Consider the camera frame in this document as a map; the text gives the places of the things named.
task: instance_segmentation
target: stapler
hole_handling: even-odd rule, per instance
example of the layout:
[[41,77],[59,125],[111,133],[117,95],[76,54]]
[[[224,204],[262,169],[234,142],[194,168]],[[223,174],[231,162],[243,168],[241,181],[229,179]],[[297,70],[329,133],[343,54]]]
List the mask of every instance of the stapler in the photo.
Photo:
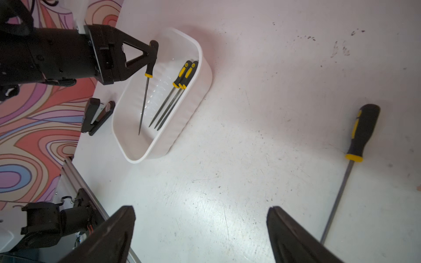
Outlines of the stapler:
[[92,136],[111,116],[115,108],[115,102],[109,101],[106,105],[99,98],[90,98],[85,107],[85,115],[82,121],[82,133],[89,132]]

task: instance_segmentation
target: screwdriver handle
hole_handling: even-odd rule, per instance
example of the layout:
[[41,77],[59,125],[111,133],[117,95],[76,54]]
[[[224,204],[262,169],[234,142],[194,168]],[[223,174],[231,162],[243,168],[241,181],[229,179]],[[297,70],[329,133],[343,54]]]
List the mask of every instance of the screwdriver handle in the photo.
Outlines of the screwdriver handle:
[[173,86],[175,88],[179,88],[179,84],[181,80],[183,79],[184,75],[186,74],[186,70],[192,65],[192,62],[190,60],[187,60],[186,63],[184,63],[183,68],[180,70],[179,75],[177,76],[177,79],[173,82]]
[[355,162],[362,162],[362,152],[376,126],[380,114],[380,107],[375,104],[366,104],[360,108],[351,136],[351,146],[345,158]]
[[187,70],[186,75],[184,76],[183,80],[180,83],[180,88],[185,90],[187,88],[187,85],[190,83],[190,80],[192,80],[193,76],[196,73],[197,66],[199,65],[199,61],[193,62],[191,67]]
[[[156,53],[158,53],[158,47],[159,47],[159,45],[158,45],[158,42],[157,42],[157,41],[155,41],[155,40],[151,40],[151,42],[149,42],[149,45],[155,49],[155,52],[156,52]],[[149,64],[146,66],[146,73],[145,73],[145,76],[146,76],[146,77],[148,77],[148,78],[153,78],[153,76],[152,76],[152,71],[153,71],[153,69],[154,69],[155,62],[156,62],[156,60],[152,61],[151,63],[149,63]]]

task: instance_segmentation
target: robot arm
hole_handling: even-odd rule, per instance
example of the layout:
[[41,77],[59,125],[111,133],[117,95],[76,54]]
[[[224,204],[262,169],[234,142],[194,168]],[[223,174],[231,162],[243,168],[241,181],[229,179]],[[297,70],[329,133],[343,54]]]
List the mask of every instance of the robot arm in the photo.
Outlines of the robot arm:
[[[23,23],[7,24],[14,16]],[[95,77],[104,85],[112,84],[157,59],[156,41],[147,45],[111,26],[85,25],[85,34],[34,28],[30,12],[19,0],[0,1],[0,23],[0,101],[17,95],[23,83],[69,87],[78,78]],[[123,44],[143,54],[126,61]]]

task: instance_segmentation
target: screwdriver shaft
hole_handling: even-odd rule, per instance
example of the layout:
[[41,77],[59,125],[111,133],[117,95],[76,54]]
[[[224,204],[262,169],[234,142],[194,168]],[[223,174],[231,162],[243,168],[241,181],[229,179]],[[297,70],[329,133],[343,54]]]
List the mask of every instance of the screwdriver shaft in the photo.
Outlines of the screwdriver shaft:
[[157,113],[155,114],[154,118],[151,121],[151,124],[149,124],[149,127],[152,125],[152,123],[155,121],[155,119],[158,117],[158,114],[161,112],[162,108],[165,106],[165,103],[167,103],[168,99],[170,98],[171,94],[173,94],[174,90],[176,88],[173,87],[173,89],[170,91],[170,94],[168,94],[167,98],[164,100],[164,102],[162,102],[161,107],[159,108],[159,110],[157,111]]
[[333,218],[335,217],[336,210],[338,209],[339,202],[341,200],[342,194],[344,193],[346,182],[348,181],[349,174],[351,173],[351,170],[352,170],[353,166],[354,166],[354,161],[352,161],[352,160],[349,161],[348,167],[346,168],[346,171],[345,171],[344,179],[342,180],[342,184],[341,184],[341,187],[340,187],[339,192],[338,192],[338,196],[336,196],[336,200],[335,200],[335,203],[333,204],[332,211],[330,212],[328,222],[326,224],[325,230],[323,231],[322,238],[320,239],[321,244],[324,244],[325,241],[326,241],[326,237],[328,236],[330,226],[333,222]]
[[165,109],[164,113],[162,113],[161,118],[159,118],[158,122],[156,123],[154,129],[156,129],[156,127],[158,126],[158,124],[160,123],[160,121],[163,119],[163,117],[165,116],[165,114],[168,112],[168,110],[170,109],[170,107],[173,105],[174,101],[176,100],[177,96],[180,94],[181,88],[179,88],[179,90],[177,91],[176,95],[174,96],[174,98],[171,100],[170,104],[168,104],[168,107]]
[[140,135],[140,128],[142,127],[142,120],[143,120],[143,113],[145,111],[145,104],[146,104],[146,96],[148,95],[148,85],[149,85],[149,78],[146,78],[146,87],[145,87],[145,97],[143,99],[143,107],[142,107],[142,116],[140,116],[140,123],[139,123],[139,134]]
[[168,113],[167,113],[167,115],[165,116],[165,118],[161,121],[161,124],[159,125],[159,127],[158,127],[158,129],[157,130],[159,130],[161,127],[162,127],[162,125],[164,125],[164,123],[165,123],[165,121],[167,120],[167,118],[168,118],[168,115],[170,115],[170,113],[173,111],[173,109],[174,109],[174,106],[177,104],[177,102],[179,101],[179,99],[181,98],[181,96],[183,95],[183,92],[184,92],[185,90],[183,90],[181,93],[180,93],[180,96],[177,98],[177,100],[173,103],[173,106],[171,107],[171,109],[168,111]]

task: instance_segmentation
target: screwdriver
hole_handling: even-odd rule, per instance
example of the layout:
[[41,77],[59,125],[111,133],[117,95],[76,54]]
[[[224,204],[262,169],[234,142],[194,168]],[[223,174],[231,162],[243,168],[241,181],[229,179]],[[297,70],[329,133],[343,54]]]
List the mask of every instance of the screwdriver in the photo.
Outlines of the screwdriver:
[[351,134],[351,146],[345,155],[345,158],[349,160],[349,164],[346,168],[341,187],[339,188],[338,196],[336,197],[332,211],[330,212],[325,230],[323,231],[322,238],[320,239],[321,244],[325,243],[326,237],[328,236],[330,226],[332,224],[336,210],[338,209],[339,201],[341,200],[342,194],[344,192],[346,182],[348,181],[349,174],[352,170],[352,166],[354,165],[354,162],[362,162],[363,160],[362,152],[364,151],[366,143],[373,134],[379,114],[380,107],[375,104],[366,104],[362,106],[358,112],[357,120],[355,121],[354,129],[352,130]]
[[179,92],[181,90],[182,90],[182,92],[181,92],[180,96],[178,96],[178,98],[175,101],[175,103],[173,104],[173,106],[171,107],[170,111],[167,113],[167,115],[165,116],[165,118],[162,120],[162,122],[159,125],[159,127],[158,127],[157,130],[159,130],[162,127],[162,125],[167,120],[168,116],[170,115],[171,111],[174,109],[174,106],[177,104],[177,102],[179,101],[179,99],[183,95],[183,92],[186,90],[187,85],[190,83],[190,80],[192,80],[193,76],[195,75],[198,65],[199,65],[199,61],[195,61],[195,62],[193,62],[192,66],[187,70],[186,75],[184,76],[183,80],[179,84],[181,89],[177,92],[177,94],[176,94],[176,96],[174,98],[177,97],[177,95],[179,94]]
[[190,60],[187,60],[186,63],[184,64],[183,68],[180,70],[180,73],[179,73],[177,79],[173,82],[173,86],[174,86],[173,89],[170,91],[170,94],[168,94],[167,98],[164,100],[161,107],[159,108],[159,110],[155,114],[154,118],[151,121],[151,124],[149,124],[149,127],[152,125],[152,123],[154,122],[156,117],[158,117],[158,114],[161,112],[162,108],[164,107],[165,103],[167,103],[168,99],[170,98],[171,94],[173,94],[174,90],[176,88],[179,88],[179,83],[181,82],[182,78],[186,74],[186,69],[188,69],[191,65],[192,65],[192,62]]
[[[156,49],[156,52],[158,53],[158,46],[159,46],[158,45],[158,42],[156,42],[155,40],[151,40],[151,42],[149,42],[149,45],[151,47],[155,48]],[[143,99],[142,116],[140,117],[139,133],[138,133],[138,135],[140,135],[140,128],[142,127],[143,113],[145,111],[145,104],[146,104],[146,96],[147,96],[147,93],[148,93],[149,79],[150,78],[153,78],[152,72],[153,72],[153,69],[154,69],[154,66],[155,66],[155,62],[156,62],[156,60],[154,60],[153,62],[149,63],[146,66],[145,76],[147,78],[146,78],[146,87],[145,87],[145,97]]]

